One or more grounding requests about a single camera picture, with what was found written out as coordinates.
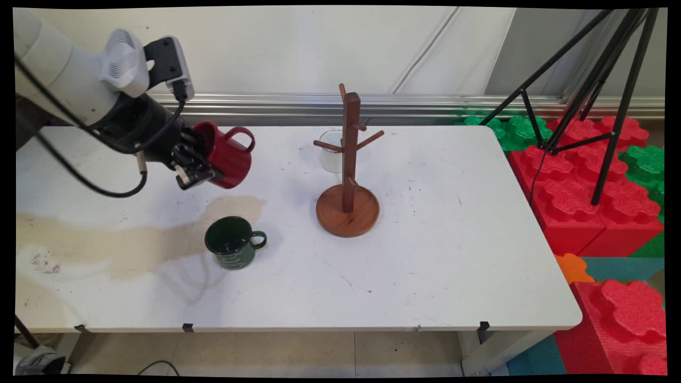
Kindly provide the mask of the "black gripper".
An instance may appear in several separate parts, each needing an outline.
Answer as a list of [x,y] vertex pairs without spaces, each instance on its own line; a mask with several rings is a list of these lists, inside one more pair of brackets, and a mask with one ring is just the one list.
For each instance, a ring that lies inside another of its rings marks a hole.
[[[118,150],[134,148],[150,140],[173,116],[148,95],[132,98],[119,95],[113,109],[93,124],[93,131]],[[177,173],[176,180],[182,190],[188,190],[207,181],[221,181],[223,172],[209,164],[205,140],[185,121],[177,117],[170,128],[144,150],[149,162],[170,162]]]

